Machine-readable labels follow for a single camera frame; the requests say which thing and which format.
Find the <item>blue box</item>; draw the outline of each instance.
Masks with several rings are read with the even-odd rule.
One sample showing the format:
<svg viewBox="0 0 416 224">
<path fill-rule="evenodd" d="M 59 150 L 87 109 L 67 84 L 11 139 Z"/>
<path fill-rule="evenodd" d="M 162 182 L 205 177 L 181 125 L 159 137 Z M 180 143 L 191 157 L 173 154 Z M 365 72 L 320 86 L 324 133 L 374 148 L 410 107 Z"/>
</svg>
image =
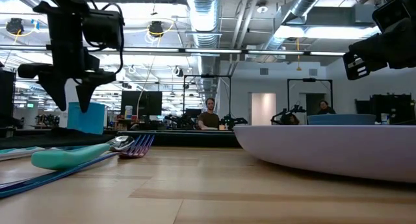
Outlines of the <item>blue box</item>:
<svg viewBox="0 0 416 224">
<path fill-rule="evenodd" d="M 78 102 L 72 102 L 68 108 L 68 129 L 85 133 L 103 134 L 105 105 L 90 103 L 86 113 L 81 112 Z"/>
<path fill-rule="evenodd" d="M 372 114 L 321 114 L 308 116 L 309 125 L 374 125 Z"/>
</svg>

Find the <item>white bowl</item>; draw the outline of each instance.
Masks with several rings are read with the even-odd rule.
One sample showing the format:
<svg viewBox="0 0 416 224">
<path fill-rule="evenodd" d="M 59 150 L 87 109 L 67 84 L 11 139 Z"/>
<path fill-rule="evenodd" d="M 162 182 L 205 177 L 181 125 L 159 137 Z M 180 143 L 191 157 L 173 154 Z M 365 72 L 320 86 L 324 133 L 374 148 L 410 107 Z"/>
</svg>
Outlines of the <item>white bowl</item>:
<svg viewBox="0 0 416 224">
<path fill-rule="evenodd" d="M 416 126 L 236 126 L 267 162 L 336 175 L 416 182 Z"/>
</svg>

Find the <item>fork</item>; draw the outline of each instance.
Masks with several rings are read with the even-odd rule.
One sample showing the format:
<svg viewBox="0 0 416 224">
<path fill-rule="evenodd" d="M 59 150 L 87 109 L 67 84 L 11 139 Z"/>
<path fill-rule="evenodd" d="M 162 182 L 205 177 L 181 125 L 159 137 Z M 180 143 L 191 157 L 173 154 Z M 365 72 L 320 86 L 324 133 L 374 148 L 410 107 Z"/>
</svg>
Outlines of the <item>fork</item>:
<svg viewBox="0 0 416 224">
<path fill-rule="evenodd" d="M 149 151 L 149 148 L 151 147 L 154 138 L 154 135 L 145 135 L 139 136 L 135 141 L 127 143 L 123 143 L 121 141 L 116 142 L 110 148 L 110 150 L 112 151 L 111 153 L 99 156 L 89 162 L 79 164 L 74 168 L 67 169 L 64 171 L 55 171 L 46 175 L 41 175 L 39 177 L 27 180 L 19 180 L 15 182 L 8 182 L 6 184 L 0 184 L 0 198 L 9 197 L 11 195 L 16 195 L 22 192 L 38 188 L 50 182 L 54 182 L 61 178 L 77 173 L 80 170 L 88 166 L 91 166 L 92 164 L 101 162 L 105 159 L 112 158 L 117 155 L 120 156 L 120 158 L 141 158 Z"/>
</svg>

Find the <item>wooden table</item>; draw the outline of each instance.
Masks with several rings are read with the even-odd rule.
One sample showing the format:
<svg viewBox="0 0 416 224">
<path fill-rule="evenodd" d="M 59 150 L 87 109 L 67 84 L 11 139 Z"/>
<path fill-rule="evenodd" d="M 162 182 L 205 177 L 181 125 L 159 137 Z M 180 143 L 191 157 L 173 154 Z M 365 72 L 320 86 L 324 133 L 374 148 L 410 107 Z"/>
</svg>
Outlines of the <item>wooden table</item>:
<svg viewBox="0 0 416 224">
<path fill-rule="evenodd" d="M 0 162 L 0 182 L 46 173 Z M 153 148 L 0 200 L 1 223 L 416 223 L 416 188 L 288 169 L 242 149 Z"/>
</svg>

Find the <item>woman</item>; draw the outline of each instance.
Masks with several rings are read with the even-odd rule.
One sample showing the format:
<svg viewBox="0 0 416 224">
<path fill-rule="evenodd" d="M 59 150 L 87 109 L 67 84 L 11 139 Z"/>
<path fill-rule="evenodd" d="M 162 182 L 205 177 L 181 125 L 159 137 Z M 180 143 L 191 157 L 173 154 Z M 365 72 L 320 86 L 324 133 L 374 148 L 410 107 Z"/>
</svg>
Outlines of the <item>woman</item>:
<svg viewBox="0 0 416 224">
<path fill-rule="evenodd" d="M 299 125 L 299 119 L 294 114 L 290 115 L 289 121 L 291 122 L 290 125 Z"/>
<path fill-rule="evenodd" d="M 320 101 L 319 107 L 320 110 L 318 114 L 336 114 L 333 108 L 331 108 L 326 101 Z"/>
</svg>

